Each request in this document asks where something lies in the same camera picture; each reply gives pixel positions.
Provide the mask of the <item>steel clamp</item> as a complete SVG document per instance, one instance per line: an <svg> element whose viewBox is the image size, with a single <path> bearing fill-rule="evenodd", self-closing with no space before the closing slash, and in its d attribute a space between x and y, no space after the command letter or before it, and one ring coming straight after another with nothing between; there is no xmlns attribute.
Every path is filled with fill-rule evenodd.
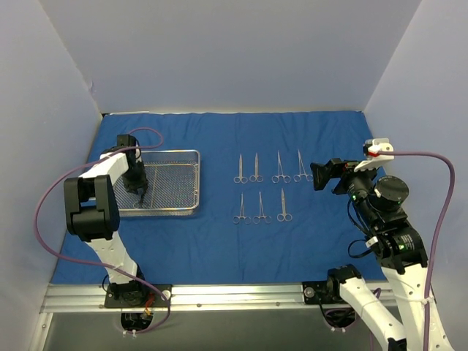
<svg viewBox="0 0 468 351"><path fill-rule="evenodd" d="M298 183L303 178L308 182L313 181L313 175L307 173L306 168L304 167L301 151L298 150L298 173L293 176L293 180L294 182Z"/></svg>

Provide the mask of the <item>steel wire mesh basket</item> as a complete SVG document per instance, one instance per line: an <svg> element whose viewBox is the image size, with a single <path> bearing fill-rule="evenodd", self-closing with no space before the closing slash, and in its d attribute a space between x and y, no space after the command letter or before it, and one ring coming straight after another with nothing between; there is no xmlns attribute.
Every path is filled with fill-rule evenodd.
<svg viewBox="0 0 468 351"><path fill-rule="evenodd" d="M200 204L201 155L197 150L144 151L148 190L142 208L134 208L140 195L127 193L123 178L114 186L122 217L191 216Z"/></svg>

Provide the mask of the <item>steel forceps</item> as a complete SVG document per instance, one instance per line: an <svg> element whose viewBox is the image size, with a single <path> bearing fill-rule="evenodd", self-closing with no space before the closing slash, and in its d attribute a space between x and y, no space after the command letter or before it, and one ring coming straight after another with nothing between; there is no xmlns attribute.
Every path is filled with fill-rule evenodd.
<svg viewBox="0 0 468 351"><path fill-rule="evenodd" d="M284 173L283 167L282 167L282 159L281 159L281 154L279 151L277 151L277 174L273 175L271 177L271 180L274 184L279 183L280 181L288 184L291 182L291 177L289 175L286 175Z"/></svg>

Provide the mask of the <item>short steel scissors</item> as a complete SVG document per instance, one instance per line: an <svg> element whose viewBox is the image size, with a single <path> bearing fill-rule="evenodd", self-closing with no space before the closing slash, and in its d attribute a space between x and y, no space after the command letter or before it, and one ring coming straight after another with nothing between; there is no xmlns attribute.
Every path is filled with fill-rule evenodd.
<svg viewBox="0 0 468 351"><path fill-rule="evenodd" d="M287 203L284 190L281 189L281 212L276 216L278 222L291 222L293 216L287 212Z"/></svg>

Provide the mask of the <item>blue surgical wrap cloth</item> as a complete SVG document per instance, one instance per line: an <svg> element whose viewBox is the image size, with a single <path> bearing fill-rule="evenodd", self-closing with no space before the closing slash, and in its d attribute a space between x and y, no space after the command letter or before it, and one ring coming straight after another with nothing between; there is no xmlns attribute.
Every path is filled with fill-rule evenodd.
<svg viewBox="0 0 468 351"><path fill-rule="evenodd" d="M307 181L274 184L277 151L285 174L303 163L361 159L371 137L361 112L130 114L105 116L90 160L134 132L143 145L195 149L201 155L200 205L193 216L123 218L121 240L129 255L154 283L260 284L323 280L329 269L355 265L368 280L380 280L374 256L347 215L347 197L314 190ZM250 182L258 153L263 182ZM239 155L245 184L236 184ZM284 190L291 222L278 222ZM245 214L259 213L259 192L266 224L233 224L241 193Z"/></svg>

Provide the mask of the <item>small steel hemostat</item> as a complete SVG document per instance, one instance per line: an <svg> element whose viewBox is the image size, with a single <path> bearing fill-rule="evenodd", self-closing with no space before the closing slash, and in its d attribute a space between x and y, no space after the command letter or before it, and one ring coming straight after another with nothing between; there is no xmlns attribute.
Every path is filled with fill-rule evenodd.
<svg viewBox="0 0 468 351"><path fill-rule="evenodd" d="M245 214L244 194L241 193L239 214L233 217L233 224L250 224L252 219Z"/></svg>

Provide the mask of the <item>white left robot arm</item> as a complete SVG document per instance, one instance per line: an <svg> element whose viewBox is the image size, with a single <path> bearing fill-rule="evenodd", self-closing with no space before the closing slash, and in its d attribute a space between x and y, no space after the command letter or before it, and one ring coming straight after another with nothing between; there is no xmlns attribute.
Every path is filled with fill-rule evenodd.
<svg viewBox="0 0 468 351"><path fill-rule="evenodd" d="M108 291L130 306L142 305L149 289L141 283L144 275L128 255L118 234L120 214L113 190L121 178L124 190L144 200L148 179L141 150L135 137L119 135L117 145L101 155L96 164L80 177L64 181L64 204L67 229L87 243L102 263L117 267L107 269Z"/></svg>

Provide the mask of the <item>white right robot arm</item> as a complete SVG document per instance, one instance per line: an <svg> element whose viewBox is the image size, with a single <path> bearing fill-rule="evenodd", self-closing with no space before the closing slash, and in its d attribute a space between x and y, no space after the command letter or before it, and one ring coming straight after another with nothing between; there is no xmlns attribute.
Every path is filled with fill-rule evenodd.
<svg viewBox="0 0 468 351"><path fill-rule="evenodd" d="M335 195L347 195L348 205L362 221L358 229L365 235L367 251L376 256L393 293L400 318L396 319L376 296L354 265L328 271L325 285L315 292L323 301L346 303L360 317L383 350L451 350L431 288L434 258L442 221L453 195L455 172L444 156L427 153L442 160L449 169L449 188L434 230L431 249L425 249L418 231L402 208L409 196L407 184L392 175L379 177L377 171L392 161L394 151L389 139L371 139L363 144L365 159L330 159L310 165L314 190L321 191L331 179L338 179Z"/></svg>

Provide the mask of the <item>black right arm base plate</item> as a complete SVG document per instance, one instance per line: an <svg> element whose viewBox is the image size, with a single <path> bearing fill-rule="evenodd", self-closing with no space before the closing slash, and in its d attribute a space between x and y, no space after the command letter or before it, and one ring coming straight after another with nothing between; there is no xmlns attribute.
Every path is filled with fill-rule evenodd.
<svg viewBox="0 0 468 351"><path fill-rule="evenodd" d="M303 302L306 305L344 304L339 293L339 283L329 281L302 282Z"/></svg>

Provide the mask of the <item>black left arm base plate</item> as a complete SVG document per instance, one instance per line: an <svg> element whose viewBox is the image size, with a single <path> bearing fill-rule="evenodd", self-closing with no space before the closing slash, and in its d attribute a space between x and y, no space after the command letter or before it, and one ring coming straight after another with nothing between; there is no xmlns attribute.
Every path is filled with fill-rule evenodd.
<svg viewBox="0 0 468 351"><path fill-rule="evenodd" d="M104 307L107 309L166 307L166 305L159 293L139 282L111 283L106 288Z"/></svg>

